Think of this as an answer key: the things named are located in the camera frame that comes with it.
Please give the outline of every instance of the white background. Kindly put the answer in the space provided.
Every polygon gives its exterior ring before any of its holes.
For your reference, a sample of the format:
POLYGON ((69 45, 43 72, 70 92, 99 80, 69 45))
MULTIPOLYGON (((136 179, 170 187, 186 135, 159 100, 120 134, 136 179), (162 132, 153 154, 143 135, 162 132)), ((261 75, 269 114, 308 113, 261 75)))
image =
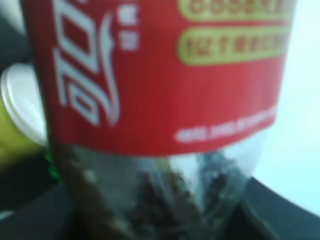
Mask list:
MULTIPOLYGON (((279 114, 254 176, 320 216, 320 0, 300 0, 279 103, 279 114)), ((24 31, 18 0, 0 12, 24 31)))

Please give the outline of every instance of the green object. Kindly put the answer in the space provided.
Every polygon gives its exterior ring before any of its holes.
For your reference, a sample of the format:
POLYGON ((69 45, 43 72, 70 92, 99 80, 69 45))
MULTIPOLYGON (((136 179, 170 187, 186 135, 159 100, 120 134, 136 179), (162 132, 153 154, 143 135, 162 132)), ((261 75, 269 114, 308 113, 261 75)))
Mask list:
POLYGON ((58 168, 56 167, 54 157, 53 157, 53 155, 51 154, 51 152, 50 152, 49 150, 48 150, 47 153, 45 154, 45 158, 47 159, 47 161, 48 161, 49 164, 50 164, 50 166, 49 166, 49 173, 50 173, 50 175, 51 175, 55 180, 57 180, 58 182, 62 182, 63 179, 62 179, 62 177, 61 177, 60 174, 59 174, 58 168))

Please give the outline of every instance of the red label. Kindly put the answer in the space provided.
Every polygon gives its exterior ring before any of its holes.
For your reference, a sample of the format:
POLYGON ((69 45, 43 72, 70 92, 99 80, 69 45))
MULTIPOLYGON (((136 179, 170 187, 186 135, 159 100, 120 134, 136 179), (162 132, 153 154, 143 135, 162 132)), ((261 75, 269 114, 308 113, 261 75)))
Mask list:
POLYGON ((210 151, 273 123, 292 0, 27 0, 56 141, 210 151))

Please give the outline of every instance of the yellow text box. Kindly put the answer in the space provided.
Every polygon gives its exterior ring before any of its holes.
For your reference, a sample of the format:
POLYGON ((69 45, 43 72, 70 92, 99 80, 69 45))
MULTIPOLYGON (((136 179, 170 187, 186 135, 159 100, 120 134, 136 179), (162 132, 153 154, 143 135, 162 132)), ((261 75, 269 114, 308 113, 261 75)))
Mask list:
POLYGON ((293 17, 296 0, 178 0, 193 22, 282 21, 293 17))
POLYGON ((179 59, 186 65, 217 65, 272 58, 286 52, 286 26, 192 27, 178 40, 179 59))

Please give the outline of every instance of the white bottle cap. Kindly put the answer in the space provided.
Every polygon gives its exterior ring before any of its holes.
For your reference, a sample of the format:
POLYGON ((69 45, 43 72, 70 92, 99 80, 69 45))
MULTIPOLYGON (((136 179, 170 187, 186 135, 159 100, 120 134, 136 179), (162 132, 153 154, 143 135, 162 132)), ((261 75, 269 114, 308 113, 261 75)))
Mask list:
POLYGON ((15 64, 0 79, 4 106, 16 127, 37 145, 47 145, 47 127, 35 70, 15 64))

